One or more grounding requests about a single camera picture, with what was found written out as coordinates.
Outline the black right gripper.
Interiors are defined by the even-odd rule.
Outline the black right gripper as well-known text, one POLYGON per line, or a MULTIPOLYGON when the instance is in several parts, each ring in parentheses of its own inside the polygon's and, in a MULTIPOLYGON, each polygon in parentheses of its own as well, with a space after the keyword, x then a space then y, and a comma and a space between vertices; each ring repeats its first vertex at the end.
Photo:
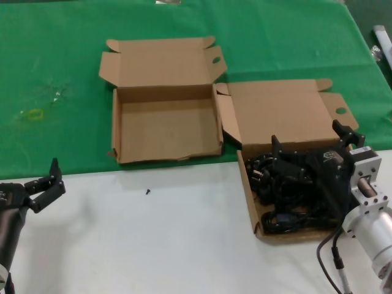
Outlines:
POLYGON ((365 136, 350 126, 342 125, 337 119, 333 120, 332 128, 339 137, 338 142, 333 147, 310 149, 306 151, 306 155, 297 151, 284 151, 278 138, 272 135, 271 172, 276 183, 288 181, 309 184, 307 167, 333 216, 342 223, 352 205, 350 180, 353 175, 353 160, 349 154, 349 145, 362 148, 365 136))

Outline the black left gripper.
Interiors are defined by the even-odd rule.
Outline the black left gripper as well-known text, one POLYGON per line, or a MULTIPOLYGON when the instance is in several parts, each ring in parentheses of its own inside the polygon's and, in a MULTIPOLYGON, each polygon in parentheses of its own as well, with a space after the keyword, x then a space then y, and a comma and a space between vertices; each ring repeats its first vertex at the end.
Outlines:
POLYGON ((26 184, 1 184, 1 265, 11 265, 29 207, 37 214, 66 193, 58 159, 53 158, 49 175, 26 184))

